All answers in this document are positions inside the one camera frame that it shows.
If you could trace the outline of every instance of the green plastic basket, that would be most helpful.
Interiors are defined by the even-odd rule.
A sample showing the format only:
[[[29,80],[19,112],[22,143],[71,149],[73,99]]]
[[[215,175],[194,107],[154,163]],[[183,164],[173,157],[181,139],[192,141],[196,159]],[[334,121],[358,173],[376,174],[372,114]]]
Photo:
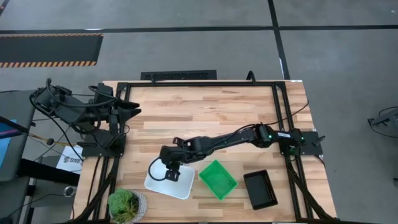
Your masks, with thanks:
[[[200,172],[199,177],[219,200],[223,200],[238,186],[237,181],[217,160]]]

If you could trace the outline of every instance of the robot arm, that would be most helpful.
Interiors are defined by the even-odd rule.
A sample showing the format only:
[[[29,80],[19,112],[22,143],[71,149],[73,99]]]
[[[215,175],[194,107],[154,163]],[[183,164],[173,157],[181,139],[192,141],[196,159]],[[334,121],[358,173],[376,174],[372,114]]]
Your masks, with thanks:
[[[139,114],[139,104],[114,97],[112,87],[103,83],[89,89],[95,92],[94,98],[83,103],[71,90],[51,85],[48,78],[45,88],[30,95],[30,102],[44,115],[60,118],[77,133],[87,135],[84,142],[78,142],[84,157],[120,156],[125,136],[119,133],[119,124]],[[109,130],[100,129],[102,121],[109,123]]]
[[[181,164],[203,160],[215,150],[235,146],[242,143],[251,143],[256,147],[267,148],[274,142],[284,142],[291,149],[302,146],[305,142],[299,129],[289,132],[274,131],[266,124],[250,124],[239,128],[233,133],[210,138],[207,136],[195,137],[187,140],[174,138],[177,146],[162,146],[159,159],[166,165],[168,171],[165,179],[178,181]]]

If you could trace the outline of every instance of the wooden table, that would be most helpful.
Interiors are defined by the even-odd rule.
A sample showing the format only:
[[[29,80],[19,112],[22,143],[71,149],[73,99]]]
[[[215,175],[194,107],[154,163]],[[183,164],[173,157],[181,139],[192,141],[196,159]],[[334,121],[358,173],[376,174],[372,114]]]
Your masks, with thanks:
[[[116,89],[117,82],[104,83]],[[307,103],[304,86],[302,82],[285,83],[290,109],[294,113]],[[281,96],[279,93],[281,110],[285,111]],[[245,124],[277,121],[271,87],[133,87],[130,100],[141,105],[142,113],[127,122],[130,131],[127,134],[125,153],[119,163],[116,187],[136,190],[146,196],[148,210],[141,222],[295,220],[285,161],[280,155],[278,144],[273,144],[268,149],[241,144],[216,151],[204,161],[191,164],[196,169],[196,175],[187,200],[152,192],[144,187],[149,162],[159,155],[162,145],[170,145],[176,136],[183,139],[194,136],[212,137],[233,132]],[[314,128],[309,106],[294,116],[294,125],[304,131]],[[277,124],[272,125],[272,128],[278,129]],[[215,159],[238,181],[238,186],[223,201],[219,201],[198,178],[198,173]],[[335,217],[336,212],[322,163],[314,156],[302,156],[302,160],[309,191],[325,211]],[[86,206],[95,162],[96,158],[84,161],[75,197],[76,216]],[[279,204],[254,211],[243,175],[262,169],[268,170]],[[101,168],[97,170],[91,197],[98,188],[100,172]],[[299,189],[297,192],[302,216],[305,217],[302,194]],[[106,192],[101,204],[100,218],[104,217],[107,198]]]

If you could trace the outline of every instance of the white pot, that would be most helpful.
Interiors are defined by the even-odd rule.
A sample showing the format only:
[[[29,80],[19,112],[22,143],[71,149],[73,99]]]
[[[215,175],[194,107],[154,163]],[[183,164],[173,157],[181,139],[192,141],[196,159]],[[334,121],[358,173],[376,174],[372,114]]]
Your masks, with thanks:
[[[125,223],[118,223],[118,224],[128,224],[128,223],[134,223],[134,222],[138,222],[139,220],[141,220],[141,218],[144,217],[147,208],[148,208],[148,204],[147,204],[147,199],[145,198],[145,195],[130,190],[134,195],[136,195],[138,197],[138,212],[137,212],[137,216],[134,217],[131,221],[129,222],[125,222]]]

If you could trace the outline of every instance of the white plate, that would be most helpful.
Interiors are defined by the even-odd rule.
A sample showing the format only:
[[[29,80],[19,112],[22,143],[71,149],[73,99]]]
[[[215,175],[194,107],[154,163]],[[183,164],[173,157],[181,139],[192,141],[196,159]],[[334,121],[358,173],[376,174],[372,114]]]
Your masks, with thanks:
[[[164,178],[166,171],[167,168],[160,159],[154,162],[150,168],[150,173],[156,179]],[[195,169],[188,166],[180,166],[179,171],[181,174],[177,182],[171,180],[156,181],[149,177],[149,174],[147,174],[144,183],[145,188],[148,190],[153,190],[154,192],[185,200],[189,198],[189,194],[191,192],[193,178],[195,177]]]

